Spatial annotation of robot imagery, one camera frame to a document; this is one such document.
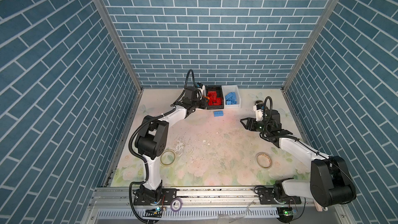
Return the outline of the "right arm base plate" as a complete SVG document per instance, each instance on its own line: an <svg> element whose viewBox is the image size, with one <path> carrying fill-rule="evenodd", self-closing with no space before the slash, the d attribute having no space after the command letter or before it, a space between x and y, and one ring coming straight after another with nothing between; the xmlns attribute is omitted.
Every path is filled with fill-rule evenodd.
<svg viewBox="0 0 398 224"><path fill-rule="evenodd" d="M253 192L258 195L261 205L298 205L302 203L300 197L284 195L271 186L255 186Z"/></svg>

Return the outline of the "red lego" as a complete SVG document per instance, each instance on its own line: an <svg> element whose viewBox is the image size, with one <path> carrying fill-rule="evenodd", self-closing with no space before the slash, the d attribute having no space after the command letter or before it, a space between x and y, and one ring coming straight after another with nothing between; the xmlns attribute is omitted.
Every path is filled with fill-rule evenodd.
<svg viewBox="0 0 398 224"><path fill-rule="evenodd" d="M223 98L218 94L217 91L208 91L207 97L209 97L208 106L222 106Z"/></svg>

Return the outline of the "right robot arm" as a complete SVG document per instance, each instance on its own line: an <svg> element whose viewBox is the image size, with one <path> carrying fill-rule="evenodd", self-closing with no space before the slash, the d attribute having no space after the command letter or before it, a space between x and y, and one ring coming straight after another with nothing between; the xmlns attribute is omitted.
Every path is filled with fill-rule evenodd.
<svg viewBox="0 0 398 224"><path fill-rule="evenodd" d="M276 110L265 110L262 118L243 118L243 127L257 132L261 139L293 155L310 169L308 181L294 178L278 180L274 184L274 198L285 201L288 197L313 199L322 207L347 204L357 197L356 187L349 174L345 160L313 149L283 129L280 114Z"/></svg>

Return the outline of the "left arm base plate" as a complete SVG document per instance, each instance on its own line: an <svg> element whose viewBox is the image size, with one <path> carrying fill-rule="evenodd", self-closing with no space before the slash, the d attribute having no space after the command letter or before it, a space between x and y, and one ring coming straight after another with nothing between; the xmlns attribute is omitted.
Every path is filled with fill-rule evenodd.
<svg viewBox="0 0 398 224"><path fill-rule="evenodd" d="M176 188L159 188L150 190L141 187L135 191L133 204L138 206L144 205L165 205L170 206L172 201L177 197Z"/></svg>

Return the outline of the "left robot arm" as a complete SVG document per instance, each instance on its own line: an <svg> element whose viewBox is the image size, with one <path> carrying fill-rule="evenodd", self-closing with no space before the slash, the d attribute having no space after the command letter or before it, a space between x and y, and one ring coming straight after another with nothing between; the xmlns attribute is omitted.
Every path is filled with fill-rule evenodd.
<svg viewBox="0 0 398 224"><path fill-rule="evenodd" d="M129 140L129 151L144 163L145 178L139 182L140 192L152 198L159 198L162 192L160 157L165 151L169 128L186 119L196 109L206 109L208 99L206 87L198 84L186 87L171 110L158 116L145 116L142 124Z"/></svg>

